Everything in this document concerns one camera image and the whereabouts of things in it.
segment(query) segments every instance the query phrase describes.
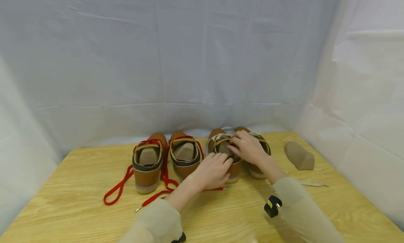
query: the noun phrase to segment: shoelace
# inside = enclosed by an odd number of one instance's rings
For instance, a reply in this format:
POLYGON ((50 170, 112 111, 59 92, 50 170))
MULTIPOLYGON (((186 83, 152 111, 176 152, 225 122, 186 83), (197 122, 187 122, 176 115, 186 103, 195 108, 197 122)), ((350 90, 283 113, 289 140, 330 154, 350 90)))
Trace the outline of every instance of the shoelace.
POLYGON ((258 133, 257 131, 251 131, 248 134, 250 134, 253 137, 265 140, 264 136, 261 133, 258 133))
MULTIPOLYGON (((181 137, 177 137, 177 138, 175 138, 175 139, 173 139, 173 140, 177 140, 177 139, 194 139, 194 137, 192 137, 192 136, 181 136, 181 137)), ((160 191, 160 192, 154 194, 153 196, 149 197, 146 201, 144 201, 143 204, 142 204, 139 208, 137 208, 137 209, 135 210, 135 212, 138 212, 138 211, 139 211, 141 208, 143 208, 144 206, 149 205, 152 201, 156 200, 160 195, 163 195, 163 194, 170 194, 171 192, 173 192, 174 189, 173 189, 173 188, 170 188, 170 187, 168 186, 169 184, 173 184, 173 185, 175 185, 176 187, 178 187, 178 182, 175 181, 175 180, 172 180, 172 179, 170 179, 170 178, 168 177, 168 167, 167 167, 167 163, 168 163, 168 161, 167 161, 167 160, 168 160, 168 152, 169 152, 169 150, 170 150, 170 145, 172 144, 173 140, 170 140, 170 141, 169 141, 168 146, 167 146, 166 148, 164 147, 163 143, 162 143, 160 140, 158 140, 158 139, 150 139, 150 140, 145 140, 145 141, 140 142, 140 143, 139 143, 138 145, 136 145, 135 148, 133 149, 133 152, 135 152, 135 150, 136 150, 136 148, 137 148, 138 146, 145 145, 145 144, 156 144, 156 145, 161 145, 161 146, 163 147, 163 149, 164 149, 164 155, 163 155, 163 161, 162 161, 162 166, 161 166, 160 178, 164 181, 164 184, 165 184, 165 187, 166 187, 165 190, 162 190, 162 191, 160 191)), ((201 156, 202 156, 202 160, 203 160, 203 159, 204 159, 204 155, 203 155, 203 153, 202 153, 202 147, 201 147, 200 143, 199 143, 197 140, 195 140, 195 141, 196 141, 196 144, 197 144, 197 146, 198 146, 198 148, 199 148, 199 151, 201 152, 201 156)), ((124 179, 122 179, 122 181, 120 181, 115 187, 113 187, 111 190, 109 190, 109 192, 107 192, 106 195, 104 195, 104 199, 103 199, 103 200, 104 200, 104 204, 106 204, 106 205, 113 205, 113 204, 115 204, 115 203, 119 200, 119 198, 120 198, 121 195, 122 195, 125 182, 127 182, 128 179, 130 179, 130 177, 131 177, 132 175, 133 175, 133 166, 130 165, 130 166, 128 166, 127 173, 125 174, 124 179), (114 200, 112 200, 111 202, 108 202, 108 201, 107 201, 107 198, 108 198, 110 195, 112 195, 112 194, 113 194, 116 190, 118 190, 118 189, 119 189, 119 192, 118 192, 118 195, 116 196, 116 198, 115 198, 114 200)), ((225 189, 228 189, 228 188, 219 187, 219 188, 216 188, 216 189, 214 189, 214 190, 225 190, 225 189)))
POLYGON ((209 143, 211 141, 217 141, 217 140, 220 140, 223 138, 232 138, 232 137, 233 137, 233 134, 216 134, 216 135, 210 137, 205 144, 205 155, 209 154, 209 143))

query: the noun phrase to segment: person's left hand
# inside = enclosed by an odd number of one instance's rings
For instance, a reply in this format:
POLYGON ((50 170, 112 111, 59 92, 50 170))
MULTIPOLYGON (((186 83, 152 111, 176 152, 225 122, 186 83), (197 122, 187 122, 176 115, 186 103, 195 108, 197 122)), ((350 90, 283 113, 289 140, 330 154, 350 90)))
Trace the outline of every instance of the person's left hand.
POLYGON ((230 177, 226 173, 233 163, 224 153, 210 153, 187 178, 194 181, 200 190, 221 187, 230 177))

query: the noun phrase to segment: white backdrop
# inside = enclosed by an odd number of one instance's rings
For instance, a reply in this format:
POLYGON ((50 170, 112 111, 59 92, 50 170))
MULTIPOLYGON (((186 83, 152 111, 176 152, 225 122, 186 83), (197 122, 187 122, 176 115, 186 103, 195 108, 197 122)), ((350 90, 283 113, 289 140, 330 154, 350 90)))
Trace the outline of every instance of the white backdrop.
POLYGON ((0 234, 71 149, 239 125, 297 130, 404 221, 399 32, 391 48, 357 33, 402 18, 399 0, 384 0, 390 13, 372 1, 343 0, 313 87, 338 0, 0 0, 0 234), (381 59, 383 46, 395 52, 381 59))
POLYGON ((342 0, 297 131, 404 230, 404 6, 342 0))

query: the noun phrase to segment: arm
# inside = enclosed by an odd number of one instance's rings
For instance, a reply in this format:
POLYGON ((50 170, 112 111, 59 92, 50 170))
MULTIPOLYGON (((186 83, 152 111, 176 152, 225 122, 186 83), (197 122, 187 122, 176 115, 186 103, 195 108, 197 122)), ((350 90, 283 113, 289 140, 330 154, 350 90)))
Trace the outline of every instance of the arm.
POLYGON ((132 242, 172 242, 182 235, 180 212, 198 193, 223 185, 233 160, 228 155, 211 153, 167 198, 158 198, 139 214, 135 224, 120 240, 132 242))
POLYGON ((236 155, 255 164, 272 184, 275 195, 282 200, 279 214, 290 224, 305 242, 340 243, 344 242, 334 225, 327 219, 311 195, 300 183, 288 177, 276 164, 272 156, 267 155, 260 142, 246 131, 236 132, 229 146, 236 155))

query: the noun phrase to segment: red shoelace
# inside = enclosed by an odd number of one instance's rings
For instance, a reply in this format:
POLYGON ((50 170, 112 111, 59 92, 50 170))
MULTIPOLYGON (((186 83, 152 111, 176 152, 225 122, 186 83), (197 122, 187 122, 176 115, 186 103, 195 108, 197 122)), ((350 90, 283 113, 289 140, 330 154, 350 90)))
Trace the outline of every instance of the red shoelace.
MULTIPOLYGON (((162 165, 161 165, 160 178, 164 181, 164 184, 165 184, 165 187, 166 187, 165 190, 162 190, 162 191, 160 191, 160 192, 154 194, 153 196, 149 197, 146 201, 144 201, 143 204, 142 204, 139 208, 137 208, 135 212, 139 211, 142 207, 147 206, 149 203, 151 203, 152 201, 156 200, 160 195, 163 195, 163 194, 170 194, 171 192, 173 192, 174 189, 171 188, 171 187, 169 187, 169 184, 173 184, 173 185, 175 185, 176 187, 178 187, 178 182, 175 181, 175 180, 173 180, 173 179, 170 179, 170 178, 168 177, 168 167, 167 167, 167 163, 168 163, 167 160, 168 160, 168 153, 170 152, 170 145, 172 144, 172 142, 173 142, 174 140, 177 140, 177 139, 194 139, 194 137, 192 137, 192 136, 181 136, 181 137, 177 137, 177 138, 175 138, 175 139, 173 139, 173 140, 170 140, 170 141, 168 142, 168 146, 167 146, 166 148, 164 147, 163 142, 162 142, 161 140, 159 140, 159 139, 149 139, 149 140, 144 140, 144 141, 140 142, 140 143, 139 143, 138 145, 136 145, 135 148, 133 149, 133 153, 135 153, 135 150, 136 150, 137 147, 142 146, 142 145, 145 145, 145 144, 155 144, 155 145, 161 145, 161 146, 163 147, 163 149, 164 149, 164 155, 163 155, 163 161, 162 161, 162 165)), ((201 145, 200 145, 200 143, 199 143, 198 141, 196 141, 196 144, 197 144, 197 146, 198 146, 198 148, 199 148, 199 151, 200 151, 200 153, 201 153, 202 160, 203 160, 203 159, 204 159, 204 155, 203 155, 203 152, 202 152, 202 147, 201 147, 201 145)), ((130 166, 128 166, 128 169, 127 169, 127 172, 126 172, 126 174, 125 174, 125 176, 124 176, 124 179, 122 179, 122 181, 120 181, 117 185, 115 185, 115 187, 113 187, 111 190, 109 190, 109 192, 107 192, 107 193, 104 195, 104 199, 103 199, 103 200, 104 200, 104 204, 106 204, 106 205, 113 205, 113 204, 115 204, 115 203, 119 200, 119 198, 121 197, 122 192, 123 192, 123 190, 124 190, 125 182, 127 182, 127 181, 130 179, 130 177, 131 177, 132 175, 133 175, 133 165, 131 164, 130 166), (110 201, 110 202, 107 201, 107 198, 108 198, 110 195, 112 195, 112 194, 113 194, 116 190, 118 190, 118 189, 119 189, 119 192, 118 192, 118 195, 116 196, 116 198, 115 198, 114 200, 110 201)), ((223 187, 219 187, 219 188, 216 188, 215 190, 224 190, 224 189, 225 189, 225 188, 223 188, 223 187)))

